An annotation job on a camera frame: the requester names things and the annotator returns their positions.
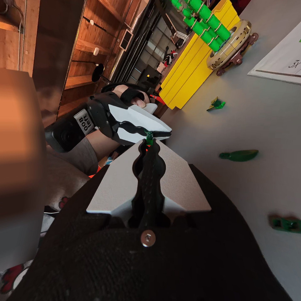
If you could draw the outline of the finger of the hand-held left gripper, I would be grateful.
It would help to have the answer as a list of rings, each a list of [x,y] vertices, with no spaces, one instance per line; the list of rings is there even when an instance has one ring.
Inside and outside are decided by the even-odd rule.
[[[113,131],[118,135],[122,141],[130,143],[137,143],[140,140],[146,139],[148,130],[142,126],[135,126],[129,121],[117,122],[113,125]]]
[[[169,126],[137,105],[131,105],[126,109],[111,104],[108,107],[116,122],[129,121],[135,126],[142,126],[152,131],[153,137],[157,140],[164,140],[171,136],[172,129]]]

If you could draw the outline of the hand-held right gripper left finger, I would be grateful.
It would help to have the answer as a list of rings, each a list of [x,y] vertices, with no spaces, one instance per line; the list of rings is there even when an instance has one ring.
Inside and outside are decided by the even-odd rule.
[[[128,222],[132,216],[131,201],[136,195],[138,180],[133,173],[134,161],[139,157],[137,142],[110,165],[97,188],[87,213],[105,213]]]

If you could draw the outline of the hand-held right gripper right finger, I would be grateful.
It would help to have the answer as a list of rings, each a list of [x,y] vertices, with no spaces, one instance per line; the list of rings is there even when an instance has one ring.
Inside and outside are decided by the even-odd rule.
[[[186,160],[154,141],[142,160],[141,223],[171,223],[176,217],[211,207]]]

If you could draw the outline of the green lego leaf piece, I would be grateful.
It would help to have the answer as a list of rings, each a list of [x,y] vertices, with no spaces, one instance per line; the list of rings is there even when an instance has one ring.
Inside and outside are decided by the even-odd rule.
[[[240,150],[230,153],[220,153],[219,158],[233,162],[246,162],[254,159],[258,155],[258,150]]]

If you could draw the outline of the small green lego leaf cluster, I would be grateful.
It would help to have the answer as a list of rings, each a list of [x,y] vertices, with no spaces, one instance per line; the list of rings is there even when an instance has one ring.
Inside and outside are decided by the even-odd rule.
[[[225,101],[221,101],[218,97],[211,101],[209,108],[206,111],[222,109],[225,106]]]

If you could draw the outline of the green and brown lego piece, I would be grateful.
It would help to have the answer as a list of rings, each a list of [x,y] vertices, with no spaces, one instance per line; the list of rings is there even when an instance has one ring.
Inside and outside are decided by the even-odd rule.
[[[291,217],[269,216],[269,225],[272,229],[288,233],[301,233],[301,220]]]

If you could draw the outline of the green lego bamboo model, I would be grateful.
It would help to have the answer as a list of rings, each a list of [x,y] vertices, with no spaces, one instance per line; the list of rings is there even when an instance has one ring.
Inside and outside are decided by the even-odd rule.
[[[253,45],[259,35],[251,34],[252,25],[248,20],[240,20],[228,30],[201,0],[185,0],[185,5],[177,0],[171,1],[177,11],[183,13],[184,22],[212,50],[206,64],[216,75],[221,76],[231,64],[242,64],[242,53]]]

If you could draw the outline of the lego instruction booklet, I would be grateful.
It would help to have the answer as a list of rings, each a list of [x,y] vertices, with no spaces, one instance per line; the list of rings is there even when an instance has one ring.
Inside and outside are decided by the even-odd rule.
[[[258,62],[248,75],[300,85],[301,24]]]

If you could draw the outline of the person's left hand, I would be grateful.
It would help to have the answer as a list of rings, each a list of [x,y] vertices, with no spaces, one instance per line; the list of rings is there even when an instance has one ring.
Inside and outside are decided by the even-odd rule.
[[[136,88],[131,88],[127,85],[118,85],[112,92],[114,92],[124,103],[131,103],[144,108],[146,104],[150,103],[148,95]]]

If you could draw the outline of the black round lamp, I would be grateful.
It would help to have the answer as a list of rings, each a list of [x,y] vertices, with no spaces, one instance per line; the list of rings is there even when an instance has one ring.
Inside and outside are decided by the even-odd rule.
[[[92,73],[92,82],[98,82],[100,79],[103,79],[105,82],[111,84],[111,81],[103,75],[103,72],[104,65],[102,63],[96,64],[96,67]]]

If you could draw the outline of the black cabinet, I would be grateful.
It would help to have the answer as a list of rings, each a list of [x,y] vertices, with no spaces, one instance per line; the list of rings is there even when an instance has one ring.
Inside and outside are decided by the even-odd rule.
[[[154,69],[152,66],[147,65],[142,71],[137,85],[141,87],[147,94],[153,94],[161,78],[162,74],[159,71]]]

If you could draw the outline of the person's printed shirt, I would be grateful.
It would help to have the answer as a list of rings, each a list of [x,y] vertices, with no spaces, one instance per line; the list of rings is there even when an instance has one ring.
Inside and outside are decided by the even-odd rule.
[[[84,209],[92,199],[89,188],[96,191],[96,182],[87,184],[89,175],[98,169],[98,158],[88,141],[84,139],[67,153],[58,153],[47,147],[46,205],[61,211],[59,203],[69,198],[66,208],[48,228],[43,243],[32,261],[26,275],[6,300],[79,300],[82,291],[76,293],[76,283],[70,282],[68,272],[72,261],[72,245],[91,234],[87,224],[92,218],[85,218]]]

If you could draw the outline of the yellow box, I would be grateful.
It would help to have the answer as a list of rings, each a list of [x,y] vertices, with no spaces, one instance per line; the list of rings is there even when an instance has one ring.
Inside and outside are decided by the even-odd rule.
[[[220,1],[212,12],[228,30],[240,21],[231,1]],[[192,39],[161,84],[160,97],[170,109],[181,109],[213,72],[206,64],[211,48],[193,30],[192,33]]]

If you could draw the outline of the silver ventilation duct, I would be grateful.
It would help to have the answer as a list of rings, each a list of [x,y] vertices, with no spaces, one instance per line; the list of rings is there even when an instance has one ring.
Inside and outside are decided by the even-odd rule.
[[[155,1],[139,2],[138,9],[119,43],[118,54],[108,75],[110,82],[122,82],[128,79],[155,16]]]

